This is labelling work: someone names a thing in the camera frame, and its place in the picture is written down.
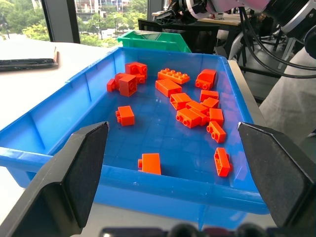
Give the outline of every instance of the black cable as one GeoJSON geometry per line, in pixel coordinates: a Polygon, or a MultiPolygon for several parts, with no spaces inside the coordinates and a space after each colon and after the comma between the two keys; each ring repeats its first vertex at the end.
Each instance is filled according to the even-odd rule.
{"type": "Polygon", "coordinates": [[[316,67],[307,67],[307,66],[302,66],[302,65],[290,63],[290,62],[287,62],[287,61],[285,61],[285,60],[283,60],[283,59],[280,59],[280,58],[278,58],[277,56],[275,56],[274,54],[272,54],[272,53],[263,45],[263,43],[260,41],[260,39],[257,37],[257,35],[256,35],[255,31],[253,30],[253,28],[252,28],[252,26],[251,26],[251,23],[250,23],[250,21],[249,21],[249,19],[248,19],[248,17],[247,17],[247,13],[246,13],[245,9],[244,9],[244,8],[242,8],[242,9],[240,8],[239,10],[243,12],[243,15],[244,15],[244,17],[245,17],[246,24],[247,24],[247,26],[248,26],[248,29],[251,31],[252,36],[254,37],[254,39],[256,40],[256,42],[258,43],[258,45],[259,45],[269,56],[271,56],[271,57],[273,57],[275,60],[277,60],[277,61],[279,61],[279,62],[281,62],[281,63],[283,63],[283,64],[289,65],[289,66],[291,66],[291,67],[293,67],[293,68],[299,68],[299,69],[309,70],[309,71],[316,71],[316,67]]]}
{"type": "Polygon", "coordinates": [[[262,66],[264,67],[265,69],[275,73],[275,74],[278,74],[282,77],[286,77],[286,78],[295,78],[295,79],[315,79],[316,78],[316,75],[310,75],[310,76],[295,76],[295,75],[289,75],[289,74],[284,74],[284,73],[281,73],[277,70],[274,70],[273,68],[270,68],[269,66],[267,66],[266,64],[264,64],[262,61],[260,61],[260,59],[256,56],[256,54],[254,53],[254,51],[252,51],[252,48],[251,48],[251,45],[249,43],[249,40],[248,40],[248,37],[247,37],[247,33],[246,33],[246,29],[245,29],[245,25],[244,25],[244,21],[243,21],[243,14],[242,14],[242,11],[239,11],[239,14],[240,14],[240,20],[241,20],[241,28],[242,28],[242,32],[243,32],[243,35],[244,35],[244,40],[246,42],[246,45],[249,49],[249,52],[250,54],[252,55],[252,57],[262,66]]]}

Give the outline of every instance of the blue plastic bin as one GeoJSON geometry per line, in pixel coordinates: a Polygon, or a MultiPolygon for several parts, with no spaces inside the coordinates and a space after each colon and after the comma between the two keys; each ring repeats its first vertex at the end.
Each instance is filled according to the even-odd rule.
{"type": "Polygon", "coordinates": [[[238,122],[252,119],[225,58],[118,48],[3,129],[0,165],[27,187],[74,131],[100,121],[109,121],[110,131],[96,202],[194,221],[200,227],[235,228],[246,212],[269,212],[251,178],[237,131],[238,122]],[[108,93],[107,82],[133,61],[148,65],[146,84],[138,85],[131,97],[108,93]],[[203,69],[217,70],[215,89],[225,117],[225,143],[213,141],[205,127],[189,129],[176,121],[169,98],[155,89],[157,73],[164,68],[187,73],[191,80],[182,90],[197,101],[197,75],[203,69]],[[134,126],[121,127],[116,121],[115,111],[125,105],[134,111],[134,126]],[[216,173],[217,147],[225,147],[234,166],[227,178],[216,173]],[[142,153],[160,153],[161,176],[137,171],[142,153]]]}

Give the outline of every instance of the white table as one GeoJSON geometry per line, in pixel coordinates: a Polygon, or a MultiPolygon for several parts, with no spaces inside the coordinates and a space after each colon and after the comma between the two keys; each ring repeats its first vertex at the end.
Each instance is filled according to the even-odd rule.
{"type": "MultiPolygon", "coordinates": [[[[81,44],[54,43],[59,51],[56,69],[0,73],[0,129],[62,87],[66,80],[87,65],[104,57],[106,48],[81,44]]],[[[229,62],[247,107],[256,124],[265,125],[259,108],[251,95],[245,79],[235,61],[229,62]]],[[[6,168],[0,167],[0,223],[23,193],[6,168]]],[[[249,214],[245,222],[262,227],[275,226],[270,215],[249,214]]],[[[129,211],[106,205],[93,204],[82,237],[96,237],[103,227],[159,227],[169,230],[181,220],[129,211]]]]}

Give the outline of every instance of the green plastic bin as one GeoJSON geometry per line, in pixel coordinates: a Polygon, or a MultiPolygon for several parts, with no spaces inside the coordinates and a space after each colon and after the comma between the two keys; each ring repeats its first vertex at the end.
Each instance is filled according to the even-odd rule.
{"type": "Polygon", "coordinates": [[[118,37],[124,47],[151,48],[191,53],[180,34],[151,31],[130,31],[118,37]]]}

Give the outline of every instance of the lego brick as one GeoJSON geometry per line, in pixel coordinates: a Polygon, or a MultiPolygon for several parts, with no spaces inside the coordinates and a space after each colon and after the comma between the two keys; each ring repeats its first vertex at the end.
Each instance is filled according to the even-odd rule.
{"type": "Polygon", "coordinates": [[[203,90],[209,90],[212,87],[212,84],[205,80],[196,80],[196,87],[201,88],[203,90]]]}
{"type": "Polygon", "coordinates": [[[192,111],[193,113],[195,113],[196,115],[198,115],[201,120],[200,120],[200,125],[201,126],[204,126],[206,125],[208,122],[209,122],[209,117],[206,116],[205,114],[202,114],[200,111],[197,111],[197,110],[192,110],[192,109],[189,109],[190,111],[192,111]]]}
{"type": "Polygon", "coordinates": [[[215,121],[209,122],[206,131],[212,135],[212,139],[217,143],[223,143],[226,139],[226,132],[215,121]]]}
{"type": "Polygon", "coordinates": [[[197,77],[199,80],[208,81],[211,83],[212,87],[215,82],[216,71],[211,69],[204,69],[197,77]]]}
{"type": "Polygon", "coordinates": [[[126,73],[118,73],[118,74],[115,75],[114,78],[115,78],[115,85],[116,85],[117,90],[119,90],[119,80],[120,80],[121,78],[127,76],[127,75],[129,75],[129,74],[126,74],[126,73]]]}
{"type": "Polygon", "coordinates": [[[219,100],[209,97],[203,102],[201,102],[201,105],[204,105],[205,107],[208,107],[208,108],[217,108],[218,103],[219,103],[219,100]]]}
{"type": "Polygon", "coordinates": [[[228,173],[232,171],[233,165],[229,163],[229,155],[225,148],[218,147],[214,154],[215,166],[217,175],[220,177],[227,177],[228,173]]]}
{"type": "Polygon", "coordinates": [[[120,95],[129,97],[137,91],[137,81],[134,75],[126,74],[118,82],[120,95]]]}
{"type": "Polygon", "coordinates": [[[221,127],[224,124],[223,111],[221,109],[210,108],[207,113],[210,121],[216,121],[221,127]]]}
{"type": "Polygon", "coordinates": [[[190,80],[190,77],[187,74],[182,74],[181,72],[176,72],[175,70],[170,70],[166,68],[165,70],[161,70],[158,72],[158,79],[170,79],[178,84],[184,84],[190,80]]]}
{"type": "Polygon", "coordinates": [[[170,103],[176,110],[180,110],[186,107],[188,102],[192,99],[186,93],[172,94],[170,96],[170,103]]]}
{"type": "Polygon", "coordinates": [[[109,80],[109,82],[107,83],[107,91],[108,92],[112,92],[116,89],[116,85],[115,85],[115,79],[112,78],[111,80],[109,80]]]}
{"type": "Polygon", "coordinates": [[[181,86],[169,79],[156,80],[156,89],[159,90],[166,97],[170,97],[172,94],[181,93],[182,91],[181,86]]]}
{"type": "Polygon", "coordinates": [[[190,101],[187,103],[186,105],[187,109],[191,109],[191,110],[196,110],[199,111],[203,114],[206,115],[206,113],[208,112],[208,107],[205,107],[204,105],[201,105],[200,103],[196,102],[196,101],[190,101]]]}
{"type": "Polygon", "coordinates": [[[122,106],[116,111],[116,117],[122,126],[129,126],[135,124],[135,116],[130,106],[122,106]]]}
{"type": "Polygon", "coordinates": [[[125,64],[125,72],[127,74],[135,75],[137,83],[145,83],[147,79],[147,65],[132,62],[125,64]]]}
{"type": "Polygon", "coordinates": [[[161,175],[159,154],[142,154],[142,159],[138,160],[138,168],[142,172],[161,175]]]}
{"type": "Polygon", "coordinates": [[[201,90],[201,96],[199,97],[199,100],[203,102],[207,98],[213,98],[213,99],[219,100],[219,94],[217,91],[201,90]]]}
{"type": "Polygon", "coordinates": [[[187,108],[178,110],[176,119],[188,128],[193,128],[201,124],[200,116],[187,108]]]}

